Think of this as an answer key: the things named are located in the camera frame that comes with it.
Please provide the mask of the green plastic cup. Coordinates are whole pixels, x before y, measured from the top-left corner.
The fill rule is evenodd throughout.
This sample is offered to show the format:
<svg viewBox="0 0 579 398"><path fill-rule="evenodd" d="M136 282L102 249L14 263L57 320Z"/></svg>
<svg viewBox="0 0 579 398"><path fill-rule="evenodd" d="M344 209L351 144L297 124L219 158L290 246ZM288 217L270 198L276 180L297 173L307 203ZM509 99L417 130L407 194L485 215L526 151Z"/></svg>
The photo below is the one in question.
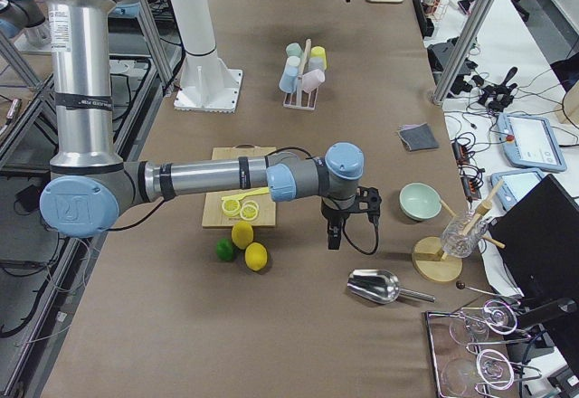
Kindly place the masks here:
<svg viewBox="0 0 579 398"><path fill-rule="evenodd" d="M286 54L288 57L298 57L300 58L302 56L303 50L302 47L299 43L290 43L286 46L285 48Z"/></svg>

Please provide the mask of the pink plastic cup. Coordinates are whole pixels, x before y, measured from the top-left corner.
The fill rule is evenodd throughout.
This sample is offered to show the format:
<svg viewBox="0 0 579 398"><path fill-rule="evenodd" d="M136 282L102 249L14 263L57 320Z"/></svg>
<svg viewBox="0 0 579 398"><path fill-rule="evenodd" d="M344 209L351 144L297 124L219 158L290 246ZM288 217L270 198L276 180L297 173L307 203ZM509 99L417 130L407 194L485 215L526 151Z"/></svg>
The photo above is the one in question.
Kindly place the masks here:
<svg viewBox="0 0 579 398"><path fill-rule="evenodd" d="M321 69L314 69L302 75L302 90L311 93L325 82L326 75Z"/></svg>

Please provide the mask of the yellow plastic cup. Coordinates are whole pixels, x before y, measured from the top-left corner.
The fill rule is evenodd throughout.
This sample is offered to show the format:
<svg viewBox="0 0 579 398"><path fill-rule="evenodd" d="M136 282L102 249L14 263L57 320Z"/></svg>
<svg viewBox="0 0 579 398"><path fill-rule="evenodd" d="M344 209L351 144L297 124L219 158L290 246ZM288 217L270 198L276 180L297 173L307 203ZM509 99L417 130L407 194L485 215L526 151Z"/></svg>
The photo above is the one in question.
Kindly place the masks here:
<svg viewBox="0 0 579 398"><path fill-rule="evenodd" d="M323 46L313 46L310 49L308 69L325 71L327 69L326 50Z"/></svg>

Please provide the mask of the light blue plastic cup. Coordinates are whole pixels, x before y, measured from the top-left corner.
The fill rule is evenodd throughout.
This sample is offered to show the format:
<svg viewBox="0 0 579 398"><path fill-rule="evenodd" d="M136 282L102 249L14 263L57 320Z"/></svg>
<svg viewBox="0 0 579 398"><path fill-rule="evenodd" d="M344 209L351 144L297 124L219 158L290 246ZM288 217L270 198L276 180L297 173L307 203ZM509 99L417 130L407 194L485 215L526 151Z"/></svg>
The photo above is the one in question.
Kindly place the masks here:
<svg viewBox="0 0 579 398"><path fill-rule="evenodd" d="M297 89L299 68L286 64L280 77L279 89L288 94L292 94Z"/></svg>

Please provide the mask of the metal scoop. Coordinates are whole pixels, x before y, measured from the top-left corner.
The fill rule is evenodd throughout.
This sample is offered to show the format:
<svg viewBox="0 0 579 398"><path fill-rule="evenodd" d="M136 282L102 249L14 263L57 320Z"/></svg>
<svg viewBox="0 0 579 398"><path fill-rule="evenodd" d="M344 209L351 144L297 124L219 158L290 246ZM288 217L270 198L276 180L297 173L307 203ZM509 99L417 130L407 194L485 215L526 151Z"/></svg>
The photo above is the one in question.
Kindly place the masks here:
<svg viewBox="0 0 579 398"><path fill-rule="evenodd" d="M398 298L435 302L433 295L405 289L398 277L388 270L353 270L347 279L346 286L350 291L364 299L377 304L389 304Z"/></svg>

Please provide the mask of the yellow plastic knife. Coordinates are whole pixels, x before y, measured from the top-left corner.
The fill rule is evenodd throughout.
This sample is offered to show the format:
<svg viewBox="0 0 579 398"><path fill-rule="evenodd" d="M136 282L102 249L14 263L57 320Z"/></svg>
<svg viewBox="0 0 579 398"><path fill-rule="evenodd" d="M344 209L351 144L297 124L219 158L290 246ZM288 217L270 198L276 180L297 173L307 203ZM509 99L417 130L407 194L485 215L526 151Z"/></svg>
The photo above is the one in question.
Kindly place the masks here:
<svg viewBox="0 0 579 398"><path fill-rule="evenodd" d="M243 190L238 194L224 195L221 197L221 200L222 201L228 201L228 200L241 201L242 199L249 197L249 196L268 194L269 192L270 192L270 189L268 187L260 187L260 188L251 189L251 190Z"/></svg>

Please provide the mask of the lemon slice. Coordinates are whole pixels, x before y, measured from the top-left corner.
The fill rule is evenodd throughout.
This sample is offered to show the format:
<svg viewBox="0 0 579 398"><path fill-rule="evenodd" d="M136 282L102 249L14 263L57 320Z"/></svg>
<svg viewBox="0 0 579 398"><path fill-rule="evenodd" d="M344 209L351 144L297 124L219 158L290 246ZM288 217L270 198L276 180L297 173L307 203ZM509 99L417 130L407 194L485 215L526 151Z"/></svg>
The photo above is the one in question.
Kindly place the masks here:
<svg viewBox="0 0 579 398"><path fill-rule="evenodd" d="M237 216L241 208L241 202L238 199L223 199L221 202L222 213L229 218Z"/></svg>
<svg viewBox="0 0 579 398"><path fill-rule="evenodd" d="M250 200L242 203L239 216L244 221L252 222L258 218L259 213L259 204L253 200Z"/></svg>

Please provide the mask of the wooden mug tree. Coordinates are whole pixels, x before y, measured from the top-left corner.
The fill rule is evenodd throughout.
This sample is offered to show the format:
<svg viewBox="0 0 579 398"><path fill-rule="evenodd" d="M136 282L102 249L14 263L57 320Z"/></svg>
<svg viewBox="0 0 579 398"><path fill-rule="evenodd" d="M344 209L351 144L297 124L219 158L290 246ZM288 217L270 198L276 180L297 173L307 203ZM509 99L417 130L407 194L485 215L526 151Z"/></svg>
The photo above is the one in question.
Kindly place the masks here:
<svg viewBox="0 0 579 398"><path fill-rule="evenodd" d="M468 232L478 220L484 220L483 217L492 209L492 198L498 192L502 184L503 181L499 181L492 188L489 195L480 202L474 211L464 212L473 214L471 221L464 228L464 232ZM455 213L442 199L440 200L440 203L451 215L451 219L459 214ZM494 240L486 235L486 233L481 239L496 245L500 249L506 247L503 242ZM417 271L426 279L441 283L453 281L460 276L462 271L462 259L463 258L450 256L442 250L441 236L431 236L421 239L414 245L412 252L413 265Z"/></svg>

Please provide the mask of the clear glass mug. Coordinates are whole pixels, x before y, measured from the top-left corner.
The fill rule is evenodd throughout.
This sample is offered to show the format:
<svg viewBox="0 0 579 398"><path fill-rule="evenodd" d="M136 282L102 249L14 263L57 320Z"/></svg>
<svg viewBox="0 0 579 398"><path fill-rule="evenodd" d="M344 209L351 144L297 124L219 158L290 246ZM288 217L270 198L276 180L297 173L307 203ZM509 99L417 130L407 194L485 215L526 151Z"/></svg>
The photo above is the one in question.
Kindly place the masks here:
<svg viewBox="0 0 579 398"><path fill-rule="evenodd" d="M488 230L488 222L478 220L468 232L464 232L472 217L472 213L460 213L451 219L441 234L441 247L445 253L456 258L472 254Z"/></svg>

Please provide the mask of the grey folded cloth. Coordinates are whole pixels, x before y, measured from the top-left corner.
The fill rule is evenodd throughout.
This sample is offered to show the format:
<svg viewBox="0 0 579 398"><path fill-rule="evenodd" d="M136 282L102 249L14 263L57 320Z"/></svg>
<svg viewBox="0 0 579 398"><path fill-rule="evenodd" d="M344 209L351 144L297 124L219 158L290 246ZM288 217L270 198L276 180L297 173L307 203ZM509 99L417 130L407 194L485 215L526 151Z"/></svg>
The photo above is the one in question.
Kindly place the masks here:
<svg viewBox="0 0 579 398"><path fill-rule="evenodd" d="M404 147L408 151L436 149L440 145L427 123L402 125L397 130Z"/></svg>

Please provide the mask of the metal glass rack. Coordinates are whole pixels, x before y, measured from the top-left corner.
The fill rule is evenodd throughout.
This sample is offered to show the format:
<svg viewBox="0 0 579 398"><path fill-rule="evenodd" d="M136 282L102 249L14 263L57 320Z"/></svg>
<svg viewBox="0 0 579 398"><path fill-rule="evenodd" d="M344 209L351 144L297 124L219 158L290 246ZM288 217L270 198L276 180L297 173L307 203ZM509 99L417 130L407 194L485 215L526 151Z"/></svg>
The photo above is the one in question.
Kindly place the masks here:
<svg viewBox="0 0 579 398"><path fill-rule="evenodd" d="M538 368L508 358L507 345L532 337L500 299L452 312L427 311L424 320L437 397L500 397L542 376Z"/></svg>

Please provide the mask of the blue teach pendant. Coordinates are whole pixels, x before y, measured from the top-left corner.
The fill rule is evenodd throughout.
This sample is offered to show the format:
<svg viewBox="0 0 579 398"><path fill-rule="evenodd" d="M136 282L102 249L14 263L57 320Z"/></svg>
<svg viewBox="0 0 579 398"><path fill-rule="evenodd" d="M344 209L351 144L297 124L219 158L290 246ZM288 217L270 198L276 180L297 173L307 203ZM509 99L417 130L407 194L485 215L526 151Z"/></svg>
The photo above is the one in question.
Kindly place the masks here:
<svg viewBox="0 0 579 398"><path fill-rule="evenodd" d="M503 151L512 166L535 167L552 173L567 170L547 118L500 113L497 127Z"/></svg>
<svg viewBox="0 0 579 398"><path fill-rule="evenodd" d="M533 167L494 173L490 176L489 181L492 186L503 181L496 196L503 209L509 211L545 176L546 174L542 170Z"/></svg>

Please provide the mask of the black computer monitor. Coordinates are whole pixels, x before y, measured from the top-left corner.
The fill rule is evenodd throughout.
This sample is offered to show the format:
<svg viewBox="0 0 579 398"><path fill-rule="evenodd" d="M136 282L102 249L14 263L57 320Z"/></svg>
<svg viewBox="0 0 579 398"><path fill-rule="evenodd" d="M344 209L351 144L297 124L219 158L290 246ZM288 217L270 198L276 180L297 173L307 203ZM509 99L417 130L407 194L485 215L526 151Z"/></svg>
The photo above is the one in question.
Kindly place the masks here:
<svg viewBox="0 0 579 398"><path fill-rule="evenodd" d="M524 296L537 303L578 300L578 203L553 175L489 227Z"/></svg>

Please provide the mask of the aluminium frame post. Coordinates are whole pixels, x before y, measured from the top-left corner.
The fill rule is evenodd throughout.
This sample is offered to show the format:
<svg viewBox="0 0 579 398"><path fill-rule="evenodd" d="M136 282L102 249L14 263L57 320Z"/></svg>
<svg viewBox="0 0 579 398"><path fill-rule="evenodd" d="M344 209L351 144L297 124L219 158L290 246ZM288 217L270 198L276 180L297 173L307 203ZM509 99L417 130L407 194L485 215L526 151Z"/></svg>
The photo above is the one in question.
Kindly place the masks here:
<svg viewBox="0 0 579 398"><path fill-rule="evenodd" d="M480 27L493 5L494 0L476 0L471 7L470 15L462 28L460 36L454 45L450 58L443 68L441 77L432 94L432 103L442 106L451 90L451 85L459 75L461 65L466 59L467 53L477 36Z"/></svg>

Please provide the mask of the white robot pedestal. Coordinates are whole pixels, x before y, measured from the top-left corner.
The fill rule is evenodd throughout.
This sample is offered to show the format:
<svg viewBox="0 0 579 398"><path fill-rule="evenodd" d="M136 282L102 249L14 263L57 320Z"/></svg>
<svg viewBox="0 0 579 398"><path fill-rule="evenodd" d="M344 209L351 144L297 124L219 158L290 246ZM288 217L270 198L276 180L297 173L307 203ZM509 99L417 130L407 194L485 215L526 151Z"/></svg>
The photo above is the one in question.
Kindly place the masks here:
<svg viewBox="0 0 579 398"><path fill-rule="evenodd" d="M175 108L233 113L242 71L229 69L219 57L208 0L170 0L185 60Z"/></svg>

